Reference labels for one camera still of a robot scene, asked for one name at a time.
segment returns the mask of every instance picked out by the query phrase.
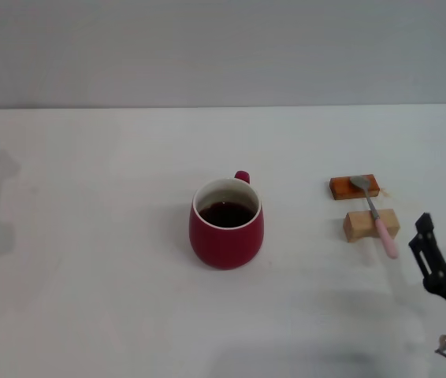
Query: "dark liquid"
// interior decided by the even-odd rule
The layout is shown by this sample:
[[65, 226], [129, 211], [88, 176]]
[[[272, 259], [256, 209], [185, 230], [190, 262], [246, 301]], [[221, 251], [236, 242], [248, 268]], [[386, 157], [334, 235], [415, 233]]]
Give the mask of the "dark liquid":
[[207, 222], [224, 228], [239, 227], [249, 222], [255, 212], [233, 202], [217, 202], [200, 212]]

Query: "red mug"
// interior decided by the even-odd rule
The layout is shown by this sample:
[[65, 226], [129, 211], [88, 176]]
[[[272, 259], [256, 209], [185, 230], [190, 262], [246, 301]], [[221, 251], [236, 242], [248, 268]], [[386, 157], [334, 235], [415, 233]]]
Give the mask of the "red mug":
[[[236, 202], [255, 215], [246, 224], [223, 228], [200, 216], [211, 205]], [[190, 242], [200, 260], [218, 269], [234, 269], [249, 262], [263, 241], [262, 201], [249, 184], [249, 174], [239, 171], [235, 178], [215, 180], [197, 190], [190, 213]]]

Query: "table surface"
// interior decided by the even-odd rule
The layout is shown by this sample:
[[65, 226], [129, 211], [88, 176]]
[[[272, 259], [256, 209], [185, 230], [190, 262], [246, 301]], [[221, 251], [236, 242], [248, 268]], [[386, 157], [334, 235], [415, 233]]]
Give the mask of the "table surface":
[[[188, 241], [195, 190], [244, 169], [266, 236], [236, 270]], [[334, 176], [373, 173], [400, 259], [348, 244]], [[446, 377], [446, 106], [0, 110], [0, 378]]]

